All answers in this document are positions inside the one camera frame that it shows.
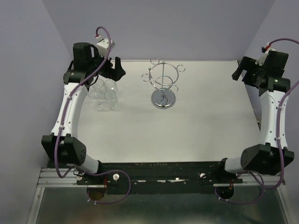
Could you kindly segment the clear wine glass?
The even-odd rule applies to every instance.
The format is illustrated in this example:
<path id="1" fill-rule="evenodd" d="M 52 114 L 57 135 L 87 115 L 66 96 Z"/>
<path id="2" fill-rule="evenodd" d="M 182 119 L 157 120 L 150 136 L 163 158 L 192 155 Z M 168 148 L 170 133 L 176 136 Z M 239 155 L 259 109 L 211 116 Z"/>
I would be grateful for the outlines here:
<path id="1" fill-rule="evenodd" d="M 118 99 L 115 91 L 106 91 L 104 94 L 104 99 L 110 110 L 116 110 L 118 108 Z"/>
<path id="2" fill-rule="evenodd" d="M 102 79 L 98 79 L 94 85 L 90 86 L 88 96 L 92 99 L 104 98 L 105 92 L 106 88 L 104 81 Z"/>
<path id="3" fill-rule="evenodd" d="M 104 82 L 104 86 L 105 86 L 106 91 L 112 90 L 118 95 L 118 87 L 117 87 L 117 84 L 114 80 L 107 79 Z"/>
<path id="4" fill-rule="evenodd" d="M 103 98 L 97 98 L 97 101 L 96 101 L 96 109 L 101 111 L 101 110 L 104 110 L 105 107 L 106 107 L 106 101 L 105 99 Z"/>

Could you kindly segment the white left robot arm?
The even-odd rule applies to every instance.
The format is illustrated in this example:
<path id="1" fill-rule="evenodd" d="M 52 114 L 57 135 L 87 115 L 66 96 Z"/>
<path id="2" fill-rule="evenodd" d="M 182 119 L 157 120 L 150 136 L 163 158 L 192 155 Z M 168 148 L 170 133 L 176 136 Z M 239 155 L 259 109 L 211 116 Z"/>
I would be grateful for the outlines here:
<path id="1" fill-rule="evenodd" d="M 101 162 L 91 158 L 86 146 L 78 139 L 78 122 L 83 102 L 94 76 L 101 75 L 119 81 L 125 74 L 121 59 L 111 63 L 110 51 L 115 46 L 107 38 L 96 45 L 78 42 L 73 45 L 73 60 L 63 75 L 64 95 L 58 118 L 49 135 L 43 135 L 41 144 L 56 168 L 59 164 L 85 171 L 93 184 L 103 181 Z"/>

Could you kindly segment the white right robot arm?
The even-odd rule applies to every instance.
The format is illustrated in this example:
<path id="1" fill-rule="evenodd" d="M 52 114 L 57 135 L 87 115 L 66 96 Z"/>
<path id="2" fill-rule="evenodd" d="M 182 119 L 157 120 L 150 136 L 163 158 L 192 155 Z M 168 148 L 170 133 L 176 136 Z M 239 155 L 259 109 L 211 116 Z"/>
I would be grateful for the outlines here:
<path id="1" fill-rule="evenodd" d="M 274 49 L 266 50 L 259 59 L 243 57 L 233 80 L 242 77 L 245 85 L 256 87 L 262 106 L 259 143 L 243 150 L 237 158 L 224 159 L 224 166 L 216 169 L 215 178 L 221 183 L 231 179 L 232 174 L 255 171 L 263 175 L 276 175 L 281 171 L 281 162 L 289 165 L 294 152 L 288 150 L 285 138 L 286 93 L 291 88 L 289 79 L 283 78 L 288 60 L 287 53 Z"/>

